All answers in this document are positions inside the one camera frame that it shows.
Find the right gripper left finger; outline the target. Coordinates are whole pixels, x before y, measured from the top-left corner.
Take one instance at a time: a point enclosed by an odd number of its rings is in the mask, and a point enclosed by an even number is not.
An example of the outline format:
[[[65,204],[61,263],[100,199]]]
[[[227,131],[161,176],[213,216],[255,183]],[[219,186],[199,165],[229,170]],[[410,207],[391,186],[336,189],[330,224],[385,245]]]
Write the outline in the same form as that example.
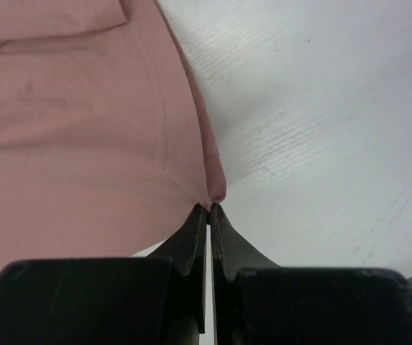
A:
[[[197,344],[208,214],[146,257],[36,259],[0,272],[0,344]]]

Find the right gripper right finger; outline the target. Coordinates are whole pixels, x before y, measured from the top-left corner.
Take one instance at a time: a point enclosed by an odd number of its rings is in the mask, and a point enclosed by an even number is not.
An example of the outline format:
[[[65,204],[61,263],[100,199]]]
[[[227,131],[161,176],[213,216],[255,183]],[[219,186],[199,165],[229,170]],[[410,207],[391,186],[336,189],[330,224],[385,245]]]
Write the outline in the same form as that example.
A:
[[[281,267],[210,211],[217,344],[412,344],[412,287],[375,267]]]

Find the dusty pink printed t-shirt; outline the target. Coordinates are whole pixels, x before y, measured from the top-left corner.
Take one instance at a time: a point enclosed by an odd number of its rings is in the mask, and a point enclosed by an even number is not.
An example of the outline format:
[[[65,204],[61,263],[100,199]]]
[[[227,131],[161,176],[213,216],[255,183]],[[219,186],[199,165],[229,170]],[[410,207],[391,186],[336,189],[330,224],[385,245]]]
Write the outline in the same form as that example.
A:
[[[0,1],[0,271],[133,255],[225,195],[201,91],[156,1]]]

